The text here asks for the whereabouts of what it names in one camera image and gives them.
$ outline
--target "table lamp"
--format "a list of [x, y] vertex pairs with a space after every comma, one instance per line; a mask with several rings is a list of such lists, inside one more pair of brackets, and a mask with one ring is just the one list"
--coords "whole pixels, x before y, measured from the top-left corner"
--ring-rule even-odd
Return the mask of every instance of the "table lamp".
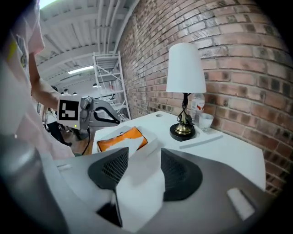
[[206, 92], [201, 58], [195, 44], [179, 43], [169, 49], [167, 92], [183, 93], [179, 123], [170, 127], [170, 134], [178, 141], [189, 140], [195, 135], [195, 129], [191, 116], [185, 111], [188, 95]]

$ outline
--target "white lampshade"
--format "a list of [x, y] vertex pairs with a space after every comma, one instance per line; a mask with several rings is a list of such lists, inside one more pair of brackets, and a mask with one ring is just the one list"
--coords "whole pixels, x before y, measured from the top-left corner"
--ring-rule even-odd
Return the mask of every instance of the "white lampshade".
[[206, 92], [205, 76], [196, 45], [179, 43], [169, 49], [167, 92]]

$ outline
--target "floor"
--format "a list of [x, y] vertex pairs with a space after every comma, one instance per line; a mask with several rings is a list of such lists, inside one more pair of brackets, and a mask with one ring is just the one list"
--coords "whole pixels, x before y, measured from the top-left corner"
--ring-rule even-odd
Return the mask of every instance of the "floor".
[[[84, 151], [84, 149], [88, 143], [88, 138], [81, 140], [81, 141], [77, 141], [74, 133], [72, 133], [72, 132], [67, 133], [64, 130], [62, 130], [61, 132], [62, 132], [64, 140], [66, 142], [72, 143], [71, 149], [72, 149], [73, 153], [80, 153], [81, 154]], [[86, 149], [84, 155], [92, 154], [92, 145], [93, 145], [93, 140], [95, 137], [95, 131], [91, 129], [90, 135], [91, 135], [90, 144], [89, 144], [88, 148]]]

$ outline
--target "white shelving rack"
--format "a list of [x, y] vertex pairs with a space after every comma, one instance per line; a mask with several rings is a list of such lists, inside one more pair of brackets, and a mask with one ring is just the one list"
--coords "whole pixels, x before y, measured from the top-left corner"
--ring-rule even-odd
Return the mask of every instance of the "white shelving rack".
[[[109, 102], [122, 122], [130, 120], [120, 51], [117, 54], [96, 54], [94, 52], [92, 58], [99, 99]], [[110, 95], [116, 95], [116, 97], [112, 100], [104, 98]]]

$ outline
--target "orange bag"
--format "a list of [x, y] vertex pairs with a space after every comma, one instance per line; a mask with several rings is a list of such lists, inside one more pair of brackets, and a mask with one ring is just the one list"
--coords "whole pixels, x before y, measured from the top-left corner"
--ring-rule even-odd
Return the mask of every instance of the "orange bag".
[[[125, 132], [124, 134], [117, 136], [115, 138], [112, 138], [109, 140], [97, 141], [97, 144], [98, 144], [100, 151], [103, 152], [103, 151], [106, 151], [106, 149], [109, 148], [110, 146], [124, 140], [125, 138], [136, 139], [139, 137], [143, 137], [142, 133], [136, 127], [133, 127], [130, 130], [128, 130], [127, 132]], [[138, 150], [146, 144], [147, 144], [147, 139], [145, 137], [143, 137], [143, 141], [142, 141], [141, 145], [139, 146]]]

